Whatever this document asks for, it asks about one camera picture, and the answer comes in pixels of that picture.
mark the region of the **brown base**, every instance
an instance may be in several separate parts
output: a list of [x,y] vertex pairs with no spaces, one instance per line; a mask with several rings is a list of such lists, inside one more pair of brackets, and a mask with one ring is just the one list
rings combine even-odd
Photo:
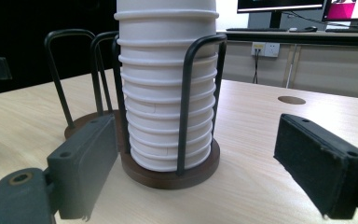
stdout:
[[[114,115],[117,126],[117,146],[120,151],[122,166],[127,175],[133,180],[154,189],[185,189],[205,181],[216,171],[220,160],[220,146],[214,139],[211,154],[207,160],[194,168],[185,170],[183,175],[177,175],[176,172],[155,172],[143,168],[123,148],[124,139],[121,131],[120,115],[117,110],[114,111]],[[76,128],[66,128],[65,137],[70,137],[87,122],[97,117],[97,113],[93,113],[75,120]]]

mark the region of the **stack of paper cups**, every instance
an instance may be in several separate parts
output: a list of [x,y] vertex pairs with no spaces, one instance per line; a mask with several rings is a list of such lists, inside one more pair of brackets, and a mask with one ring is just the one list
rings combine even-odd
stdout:
[[[214,0],[117,0],[131,155],[145,169],[176,170],[184,58],[196,39],[216,34],[217,17]],[[216,59],[206,46],[193,64],[186,169],[211,152]]]

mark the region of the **monitor screen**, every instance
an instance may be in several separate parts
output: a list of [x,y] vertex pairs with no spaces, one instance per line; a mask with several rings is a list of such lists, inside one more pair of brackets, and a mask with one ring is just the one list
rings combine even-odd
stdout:
[[358,0],[327,0],[323,21],[358,21]]
[[324,0],[238,0],[238,13],[320,9]]

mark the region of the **computer monitor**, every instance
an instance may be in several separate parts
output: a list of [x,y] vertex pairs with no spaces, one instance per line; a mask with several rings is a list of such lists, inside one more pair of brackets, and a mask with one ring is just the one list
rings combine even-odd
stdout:
[[324,0],[238,0],[237,13],[271,12],[269,28],[279,28],[282,11],[322,9]]
[[327,0],[323,21],[358,21],[358,0]]

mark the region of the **wall socket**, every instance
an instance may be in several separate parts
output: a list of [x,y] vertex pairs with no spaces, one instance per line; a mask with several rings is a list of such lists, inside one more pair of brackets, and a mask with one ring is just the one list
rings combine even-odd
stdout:
[[278,43],[253,42],[251,55],[255,55],[255,52],[260,50],[258,56],[276,58],[279,55],[279,48]]

